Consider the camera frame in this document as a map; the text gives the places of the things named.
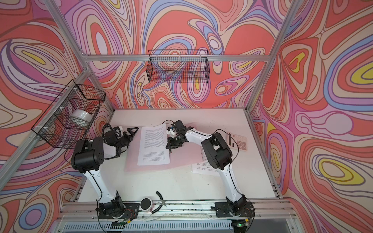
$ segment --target calculator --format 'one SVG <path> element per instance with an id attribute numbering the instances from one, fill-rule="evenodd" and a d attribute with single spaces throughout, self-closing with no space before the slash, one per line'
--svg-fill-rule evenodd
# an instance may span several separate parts
<path id="1" fill-rule="evenodd" d="M 244 136 L 228 132 L 227 144 L 231 149 L 237 149 L 238 145 L 239 150 L 247 151 L 247 138 Z"/>

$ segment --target black mounting plate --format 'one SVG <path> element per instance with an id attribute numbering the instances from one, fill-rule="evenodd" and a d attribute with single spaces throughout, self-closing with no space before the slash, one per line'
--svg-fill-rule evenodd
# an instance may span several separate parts
<path id="1" fill-rule="evenodd" d="M 215 210 L 216 217 L 218 217 L 218 218 L 227 218 L 227 217 L 231 218 L 231 217 L 233 217 L 229 213 L 228 202 L 215 202 L 215 208 L 218 208 L 218 209 L 222 210 L 222 211 Z M 250 208 L 254 208 L 253 205 L 250 202 L 246 202 L 246 204 L 244 206 L 244 210 L 240 214 L 239 217 L 248 217 L 249 219 L 252 218 L 254 216 L 254 209 L 250 210 Z"/>
<path id="2" fill-rule="evenodd" d="M 140 207 L 140 204 L 139 203 L 123 203 L 124 206 L 126 206 L 126 209 L 130 209 L 130 210 L 133 210 L 134 213 L 135 213 L 135 217 L 133 217 L 133 219 L 137 218 L 137 215 L 139 213 L 139 207 Z M 132 211 L 129 211 L 129 210 L 126 210 L 124 215 L 121 217 L 121 218 L 130 218 L 132 214 Z M 102 212 L 100 212 L 98 214 L 98 218 L 99 219 L 114 219 L 113 217 L 111 216 L 106 216 L 104 215 Z"/>

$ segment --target pink folder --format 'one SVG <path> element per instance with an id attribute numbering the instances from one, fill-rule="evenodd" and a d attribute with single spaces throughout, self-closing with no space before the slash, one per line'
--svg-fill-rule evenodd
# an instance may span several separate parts
<path id="1" fill-rule="evenodd" d="M 185 142 L 182 147 L 172 149 L 169 164 L 139 166 L 137 165 L 137 160 L 140 150 L 140 138 L 141 131 L 138 131 L 129 144 L 124 171 L 166 170 L 202 162 L 201 146 L 193 142 Z"/>

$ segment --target white table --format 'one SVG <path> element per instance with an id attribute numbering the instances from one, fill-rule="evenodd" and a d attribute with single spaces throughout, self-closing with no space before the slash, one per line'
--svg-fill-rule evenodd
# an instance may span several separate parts
<path id="1" fill-rule="evenodd" d="M 168 119 L 181 120 L 186 127 L 193 124 L 197 130 L 205 133 L 220 128 L 246 136 L 248 151 L 240 151 L 231 165 L 238 186 L 249 199 L 275 197 L 242 109 L 116 110 L 110 124 L 126 129 L 156 126 Z M 144 197 L 158 200 L 156 191 L 165 200 L 225 199 L 220 177 L 192 173 L 191 166 L 162 171 L 125 172 L 126 156 L 126 152 L 122 153 L 119 158 L 105 160 L 100 166 L 102 174 L 112 182 L 123 201 L 140 201 Z M 86 182 L 78 201 L 95 201 L 97 198 L 90 182 Z"/>

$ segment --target black wire mesh basket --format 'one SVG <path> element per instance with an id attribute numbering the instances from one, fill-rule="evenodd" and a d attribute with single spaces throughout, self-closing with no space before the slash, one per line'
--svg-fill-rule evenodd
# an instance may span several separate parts
<path id="1" fill-rule="evenodd" d="M 210 65 L 208 51 L 149 50 L 146 68 L 149 82 L 208 83 Z"/>
<path id="2" fill-rule="evenodd" d="M 55 148 L 70 148 L 84 138 L 106 97 L 104 91 L 90 85 L 68 86 L 65 87 L 69 91 L 66 99 L 59 106 L 52 107 L 56 110 L 47 122 L 43 126 L 36 126 L 48 109 L 32 127 L 32 131 Z"/>

